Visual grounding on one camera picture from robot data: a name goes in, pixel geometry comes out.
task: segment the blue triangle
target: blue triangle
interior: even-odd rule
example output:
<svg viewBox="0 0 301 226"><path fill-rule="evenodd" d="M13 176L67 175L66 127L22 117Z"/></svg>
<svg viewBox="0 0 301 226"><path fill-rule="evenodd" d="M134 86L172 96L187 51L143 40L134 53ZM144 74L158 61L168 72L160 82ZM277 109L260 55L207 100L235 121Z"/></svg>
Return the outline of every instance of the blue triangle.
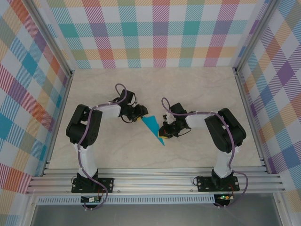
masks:
<svg viewBox="0 0 301 226"><path fill-rule="evenodd" d="M156 136L156 138L165 146L162 138L158 137L158 131L160 129L159 124L157 123L155 116L143 117L142 121L145 125L152 131L152 133Z"/></svg>

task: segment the purple cable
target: purple cable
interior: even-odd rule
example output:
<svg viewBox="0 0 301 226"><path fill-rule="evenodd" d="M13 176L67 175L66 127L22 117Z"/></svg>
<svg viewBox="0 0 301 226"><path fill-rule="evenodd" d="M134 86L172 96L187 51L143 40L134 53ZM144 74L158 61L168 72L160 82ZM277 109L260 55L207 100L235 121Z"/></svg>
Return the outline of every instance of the purple cable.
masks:
<svg viewBox="0 0 301 226"><path fill-rule="evenodd" d="M102 183L100 183L100 182L98 182L97 180L94 180L92 177L90 177L90 176L87 174L87 172L85 171L85 169L83 168L83 165L82 165L81 159L80 159L80 144L83 142L83 140L85 139L85 137L86 137L86 135L87 135L87 133L88 133L89 126L90 126L90 121L91 121L91 115L92 115L92 111L93 111L93 110L95 110L95 109L98 108L98 107L102 107L102 106L117 105L117 104L120 104L122 101L124 101L124 100L126 99L126 97L127 97L127 89L126 89L126 87L125 87L123 84L121 84L121 83L117 83L117 84L115 85L115 89L116 89L116 91L117 91L117 93L118 93L119 95L120 95L120 93L119 93L119 91L117 90L117 86L118 86L118 85L119 85L119 86L122 86L123 89L125 90L125 95L124 95L124 97L123 97L120 101L114 102L114 103L112 103L112 104L111 104L111 103L105 103L105 104L96 105L96 106L92 107L91 110L90 110L90 112L89 112L89 116L88 116L88 121L87 121L87 126L86 126L86 129L85 129L85 132L84 132L83 136L81 137L81 139L79 140L79 143L77 144L77 149L78 149L78 159L79 159L79 167L81 168L81 170L83 171L83 173L86 175L87 178L89 178L90 180L92 180L94 183L100 185L100 186L105 190L105 199L103 200L103 202L100 203L99 205L97 205L97 206L94 207L94 208L88 208L88 207L86 206L86 203L84 203L85 210L91 210L91 211L92 211L92 210L96 210L96 209L100 208L100 207L107 201L107 198L108 198L108 189L107 189Z"/></svg>
<svg viewBox="0 0 301 226"><path fill-rule="evenodd" d="M164 100L166 100L166 102L167 102L167 104L168 104L168 108L164 105L164 102L163 102ZM163 97L163 98L161 99L161 103L162 103L162 106L164 107L164 109L165 109L168 113L171 113L172 115L175 115L175 116L188 116L188 115L194 115L194 114L212 114L212 115L216 115L216 116L222 121L222 123L223 123L223 125L225 126L226 131L227 131L227 133L228 133L228 135L229 135L229 137L230 137L230 141L231 141L231 144L232 144L232 154L231 154L231 158L230 158L230 161L229 161L228 166L229 166L229 168L230 168L234 173L237 173L237 174L240 174L240 175L244 175L245 178L246 178L246 187L245 187L244 191L242 192L241 196L240 196L235 202L233 202L233 203L231 203L230 205L228 205L228 207L233 206L233 205L235 205L236 203L238 203L238 201L241 200L241 197L243 197L244 194L246 193L246 190L247 190L248 185L249 185L249 179L248 179L248 177L247 177L247 175L246 175L245 173L243 173L243 172L238 172L238 171L232 169L232 167L231 167L231 163L232 163L232 161L233 161L233 159L234 159L234 154L235 154L235 144L234 144L233 136L232 136L232 134L231 134L231 132L230 132L230 130L229 130L229 128L228 128L227 123L226 123L225 120L223 119L223 117L221 117L218 113L215 113L215 112L193 112L193 113L185 113L185 114L176 114L176 113L173 113L172 111L169 110L169 109L170 109L170 103L169 103L169 101L167 100L166 97Z"/></svg>

